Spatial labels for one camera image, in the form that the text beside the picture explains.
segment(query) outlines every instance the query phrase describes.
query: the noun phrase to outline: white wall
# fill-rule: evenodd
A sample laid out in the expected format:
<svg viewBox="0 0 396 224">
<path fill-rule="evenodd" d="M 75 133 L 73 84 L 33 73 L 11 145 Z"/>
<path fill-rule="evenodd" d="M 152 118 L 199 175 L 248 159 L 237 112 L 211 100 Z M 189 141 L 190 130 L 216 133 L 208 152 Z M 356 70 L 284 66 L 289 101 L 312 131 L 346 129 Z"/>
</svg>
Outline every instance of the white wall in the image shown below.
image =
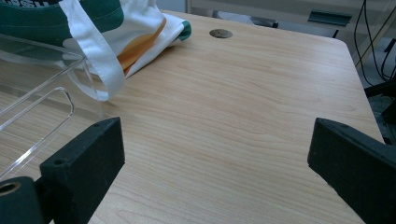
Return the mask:
<svg viewBox="0 0 396 224">
<path fill-rule="evenodd" d="M 171 11 L 186 12 L 186 0 L 157 0 L 160 9 Z"/>
</svg>

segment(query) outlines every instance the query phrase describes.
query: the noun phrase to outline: wooden table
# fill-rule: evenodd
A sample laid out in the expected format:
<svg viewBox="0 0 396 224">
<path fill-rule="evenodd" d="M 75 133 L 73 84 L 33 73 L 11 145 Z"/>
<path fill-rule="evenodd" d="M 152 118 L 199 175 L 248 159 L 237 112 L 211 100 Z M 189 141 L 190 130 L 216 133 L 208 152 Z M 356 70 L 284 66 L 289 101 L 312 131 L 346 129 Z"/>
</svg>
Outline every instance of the wooden table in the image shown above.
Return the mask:
<svg viewBox="0 0 396 224">
<path fill-rule="evenodd" d="M 362 223 L 307 164 L 317 117 L 382 141 L 347 46 L 172 14 L 191 38 L 104 105 L 126 163 L 91 223 Z"/>
</svg>

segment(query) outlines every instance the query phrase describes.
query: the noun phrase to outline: clear plastic container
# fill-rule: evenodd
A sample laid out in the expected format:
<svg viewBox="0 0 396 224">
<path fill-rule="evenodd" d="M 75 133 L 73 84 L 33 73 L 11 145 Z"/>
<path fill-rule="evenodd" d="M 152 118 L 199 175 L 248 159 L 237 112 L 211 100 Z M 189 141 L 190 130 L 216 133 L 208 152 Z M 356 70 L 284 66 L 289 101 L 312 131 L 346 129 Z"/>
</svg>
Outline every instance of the clear plastic container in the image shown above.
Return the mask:
<svg viewBox="0 0 396 224">
<path fill-rule="evenodd" d="M 105 118 L 85 58 L 0 35 L 0 181 L 40 177 L 39 164 Z"/>
</svg>

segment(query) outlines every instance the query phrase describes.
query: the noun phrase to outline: bag handle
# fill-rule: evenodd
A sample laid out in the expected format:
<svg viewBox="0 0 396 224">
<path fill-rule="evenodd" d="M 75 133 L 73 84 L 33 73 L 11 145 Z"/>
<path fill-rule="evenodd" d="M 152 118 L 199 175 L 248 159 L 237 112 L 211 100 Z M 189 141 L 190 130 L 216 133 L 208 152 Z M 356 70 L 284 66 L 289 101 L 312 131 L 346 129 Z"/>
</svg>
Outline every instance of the bag handle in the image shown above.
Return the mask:
<svg viewBox="0 0 396 224">
<path fill-rule="evenodd" d="M 59 6 L 67 17 L 70 34 L 92 65 L 105 86 L 105 91 L 86 91 L 81 82 L 76 84 L 82 91 L 99 101 L 107 101 L 119 91 L 125 82 L 122 67 L 105 38 L 95 27 L 78 0 L 63 0 Z"/>
</svg>

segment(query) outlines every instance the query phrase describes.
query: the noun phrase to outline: floor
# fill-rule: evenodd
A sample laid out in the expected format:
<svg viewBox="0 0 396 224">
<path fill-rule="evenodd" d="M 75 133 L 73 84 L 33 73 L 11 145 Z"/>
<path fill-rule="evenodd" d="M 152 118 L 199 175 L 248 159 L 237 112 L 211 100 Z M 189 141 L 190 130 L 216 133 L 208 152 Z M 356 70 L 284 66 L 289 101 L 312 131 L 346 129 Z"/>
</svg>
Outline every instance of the floor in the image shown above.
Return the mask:
<svg viewBox="0 0 396 224">
<path fill-rule="evenodd" d="M 213 16 L 215 18 L 220 18 L 228 21 L 239 21 L 243 23 L 249 23 L 249 24 L 256 24 L 256 25 L 263 25 L 263 26 L 273 26 L 274 21 L 268 21 L 268 20 L 263 20 L 263 19 L 258 19 L 258 18 L 251 18 L 249 16 L 245 15 L 238 15 L 238 14 L 233 14 L 233 13 L 228 13 L 228 12 L 217 12 L 215 11 Z M 327 37 L 332 37 L 335 33 L 335 30 L 329 30 L 329 29 L 323 29 L 323 28 L 318 28 L 318 27 L 312 27 L 312 26 L 307 26 L 307 25 L 300 25 L 300 24 L 294 24 L 294 23 L 289 23 L 289 22 L 283 22 L 283 21 L 278 21 L 277 24 L 277 29 L 283 29 L 283 30 L 290 30 L 290 31 L 295 31 L 295 32 L 300 32 L 300 33 L 306 33 L 306 34 L 311 34 L 311 35 L 321 35 L 321 36 L 327 36 Z M 391 41 L 390 38 L 382 38 L 379 43 L 375 47 L 375 58 L 374 60 L 374 55 L 371 54 L 368 60 L 364 63 L 363 69 L 364 69 L 364 75 L 361 69 L 358 70 L 359 76 L 361 78 L 361 84 L 364 88 L 370 87 L 370 85 L 375 85 L 382 83 L 383 80 L 379 76 L 376 68 L 375 68 L 375 63 L 376 66 L 378 67 L 379 72 L 381 72 L 381 65 L 384 62 L 384 59 L 387 55 L 385 52 L 385 49 L 388 47 L 389 42 Z M 384 65 L 384 73 L 385 74 L 391 74 L 392 70 L 396 66 L 396 47 L 394 50 L 392 50 L 388 56 L 388 59 L 385 62 Z M 375 115 L 375 119 L 377 121 L 378 127 L 382 133 L 382 136 L 384 138 L 384 141 L 387 144 L 390 145 L 396 145 L 396 125 L 388 125 L 387 123 L 384 122 L 384 120 L 381 117 L 382 111 L 384 111 L 392 102 L 393 99 L 386 97 L 386 96 L 375 96 L 375 97 L 370 97 L 368 98 L 369 103 L 373 109 L 373 113 Z"/>
</svg>

